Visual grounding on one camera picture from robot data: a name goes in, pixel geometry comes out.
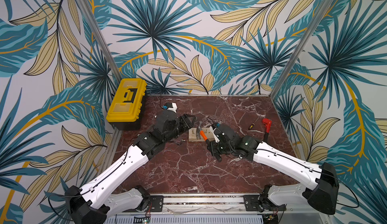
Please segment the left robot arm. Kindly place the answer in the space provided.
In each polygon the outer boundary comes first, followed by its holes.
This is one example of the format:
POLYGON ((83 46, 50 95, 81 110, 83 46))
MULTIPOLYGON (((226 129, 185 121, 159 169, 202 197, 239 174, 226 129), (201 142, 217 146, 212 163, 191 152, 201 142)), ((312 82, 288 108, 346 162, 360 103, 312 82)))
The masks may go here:
POLYGON ((102 224, 124 211, 148 208, 150 195, 141 186, 121 194, 113 192, 138 168, 164 150, 167 142, 193 128, 195 121, 195 116, 178 116, 175 110, 159 112, 154 124, 139 134, 116 162, 82 187, 72 186, 66 191, 66 208, 72 221, 76 224, 102 224))

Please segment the claw hammer orange black handle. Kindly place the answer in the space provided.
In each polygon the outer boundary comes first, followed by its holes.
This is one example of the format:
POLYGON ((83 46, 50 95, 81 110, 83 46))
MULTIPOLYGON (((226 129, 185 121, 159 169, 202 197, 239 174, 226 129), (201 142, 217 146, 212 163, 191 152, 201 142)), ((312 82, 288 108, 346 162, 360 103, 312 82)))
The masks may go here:
POLYGON ((197 127, 194 140, 195 141, 206 141, 208 138, 205 135, 205 132, 202 130, 202 128, 197 127))

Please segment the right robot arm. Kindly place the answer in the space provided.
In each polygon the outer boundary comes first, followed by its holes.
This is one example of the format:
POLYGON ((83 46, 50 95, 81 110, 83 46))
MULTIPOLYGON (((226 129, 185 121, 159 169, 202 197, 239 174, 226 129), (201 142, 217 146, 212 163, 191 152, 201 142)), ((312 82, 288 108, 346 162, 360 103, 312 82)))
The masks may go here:
POLYGON ((222 161, 222 155, 232 155, 269 166, 298 181, 289 186, 266 185, 258 199, 251 202, 257 211, 276 211, 288 204, 309 204, 323 214, 335 214, 339 180, 331 164, 320 166, 298 159, 253 136, 239 136, 225 124, 213 124, 210 131, 214 140, 209 140, 203 130, 200 135, 217 161, 222 161))

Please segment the wooden block with nails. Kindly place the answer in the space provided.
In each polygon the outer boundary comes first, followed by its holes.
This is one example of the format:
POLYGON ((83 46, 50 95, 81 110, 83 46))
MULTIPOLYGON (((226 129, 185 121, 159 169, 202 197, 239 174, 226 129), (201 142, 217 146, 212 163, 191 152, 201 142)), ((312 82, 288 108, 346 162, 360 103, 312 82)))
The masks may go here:
MULTIPOLYGON (((209 141, 215 140, 213 130, 210 127, 204 127, 203 132, 205 133, 209 141)), ((197 128, 191 128, 188 132, 188 141, 189 142, 205 142, 203 137, 197 133, 197 128)))

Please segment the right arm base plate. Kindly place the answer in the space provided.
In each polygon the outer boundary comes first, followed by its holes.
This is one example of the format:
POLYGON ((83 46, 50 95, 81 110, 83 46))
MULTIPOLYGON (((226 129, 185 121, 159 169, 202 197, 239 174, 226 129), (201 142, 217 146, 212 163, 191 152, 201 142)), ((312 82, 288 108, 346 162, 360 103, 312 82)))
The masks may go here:
POLYGON ((247 212, 281 212, 286 210, 286 205, 275 205, 268 198, 260 195, 244 195, 244 206, 247 212))

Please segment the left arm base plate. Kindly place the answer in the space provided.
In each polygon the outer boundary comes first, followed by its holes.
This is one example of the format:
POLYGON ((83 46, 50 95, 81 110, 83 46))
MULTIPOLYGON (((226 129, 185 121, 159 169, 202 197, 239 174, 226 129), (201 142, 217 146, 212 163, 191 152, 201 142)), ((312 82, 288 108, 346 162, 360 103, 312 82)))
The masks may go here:
POLYGON ((143 212, 161 213, 164 205, 163 195, 150 195, 143 200, 143 212))

